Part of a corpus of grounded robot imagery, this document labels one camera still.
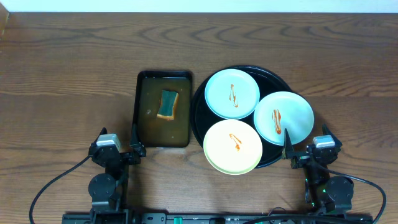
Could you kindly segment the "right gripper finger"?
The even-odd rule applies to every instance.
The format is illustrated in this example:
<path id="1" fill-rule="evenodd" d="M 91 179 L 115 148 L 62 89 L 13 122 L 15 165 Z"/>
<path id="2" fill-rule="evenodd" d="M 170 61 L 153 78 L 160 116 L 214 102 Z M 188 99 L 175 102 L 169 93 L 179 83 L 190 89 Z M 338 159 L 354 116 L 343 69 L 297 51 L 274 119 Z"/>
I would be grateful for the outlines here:
<path id="1" fill-rule="evenodd" d="M 287 129 L 284 129 L 284 145 L 282 150 L 282 159 L 291 159 L 293 158 L 294 148 L 292 142 L 290 140 L 289 132 Z"/>
<path id="2" fill-rule="evenodd" d="M 334 142 L 337 142 L 335 135 L 329 130 L 329 128 L 326 124 L 322 125 L 322 133 L 324 136 L 331 136 L 332 140 Z"/>

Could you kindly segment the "pale green plate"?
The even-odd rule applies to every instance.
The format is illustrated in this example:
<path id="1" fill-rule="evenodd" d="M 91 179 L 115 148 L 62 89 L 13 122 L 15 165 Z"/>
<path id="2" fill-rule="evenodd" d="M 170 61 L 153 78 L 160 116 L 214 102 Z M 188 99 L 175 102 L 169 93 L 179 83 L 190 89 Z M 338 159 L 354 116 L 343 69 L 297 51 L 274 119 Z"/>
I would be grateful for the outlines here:
<path id="1" fill-rule="evenodd" d="M 254 111 L 254 126 L 271 144 L 282 146 L 285 131 L 292 144 L 306 139 L 312 132 L 315 115 L 312 107 L 298 94 L 278 91 L 265 96 Z"/>

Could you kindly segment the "yellow green scrub sponge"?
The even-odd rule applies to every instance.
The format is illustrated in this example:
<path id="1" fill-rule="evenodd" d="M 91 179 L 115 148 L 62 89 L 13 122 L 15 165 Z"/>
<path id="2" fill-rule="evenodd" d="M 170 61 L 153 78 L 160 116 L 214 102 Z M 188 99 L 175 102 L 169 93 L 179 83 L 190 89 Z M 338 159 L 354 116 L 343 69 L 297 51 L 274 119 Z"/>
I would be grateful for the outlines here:
<path id="1" fill-rule="evenodd" d="M 175 119 L 175 110 L 178 104 L 179 93 L 163 90 L 160 99 L 160 107 L 157 117 L 166 120 Z"/>

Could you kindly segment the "yellow plate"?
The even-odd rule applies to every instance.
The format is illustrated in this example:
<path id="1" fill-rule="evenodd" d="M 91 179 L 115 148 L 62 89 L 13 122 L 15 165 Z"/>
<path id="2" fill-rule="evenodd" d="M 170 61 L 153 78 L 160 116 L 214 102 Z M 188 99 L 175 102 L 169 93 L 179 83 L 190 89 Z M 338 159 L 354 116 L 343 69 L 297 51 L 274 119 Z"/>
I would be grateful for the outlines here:
<path id="1" fill-rule="evenodd" d="M 262 141 L 250 125 L 226 119 L 215 123 L 205 134 L 203 150 L 218 171 L 241 175 L 253 170 L 262 157 Z"/>

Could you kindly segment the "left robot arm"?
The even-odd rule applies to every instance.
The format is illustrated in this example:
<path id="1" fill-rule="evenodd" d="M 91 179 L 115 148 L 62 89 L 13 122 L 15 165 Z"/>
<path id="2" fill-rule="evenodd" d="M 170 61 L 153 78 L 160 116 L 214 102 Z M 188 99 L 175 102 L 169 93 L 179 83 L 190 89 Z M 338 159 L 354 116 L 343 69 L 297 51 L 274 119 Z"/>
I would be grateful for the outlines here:
<path id="1" fill-rule="evenodd" d="M 88 192 L 92 198 L 90 223 L 140 223 L 141 218 L 127 207 L 129 167 L 141 163 L 146 149 L 134 124 L 131 131 L 131 151 L 121 152 L 116 134 L 103 128 L 91 143 L 88 155 L 105 171 L 92 178 Z"/>

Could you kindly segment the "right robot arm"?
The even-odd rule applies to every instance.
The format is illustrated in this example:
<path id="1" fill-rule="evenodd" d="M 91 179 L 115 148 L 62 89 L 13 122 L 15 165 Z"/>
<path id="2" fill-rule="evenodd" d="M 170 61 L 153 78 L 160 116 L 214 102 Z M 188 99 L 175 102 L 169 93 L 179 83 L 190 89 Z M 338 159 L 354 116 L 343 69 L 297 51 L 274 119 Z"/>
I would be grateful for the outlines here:
<path id="1" fill-rule="evenodd" d="M 293 169 L 305 174 L 305 202 L 321 215 L 342 215 L 352 209 L 354 183 L 347 177 L 331 176 L 327 166 L 338 158 L 342 143 L 322 126 L 323 134 L 313 138 L 304 151 L 295 151 L 289 132 L 284 131 L 282 158 L 290 160 Z"/>

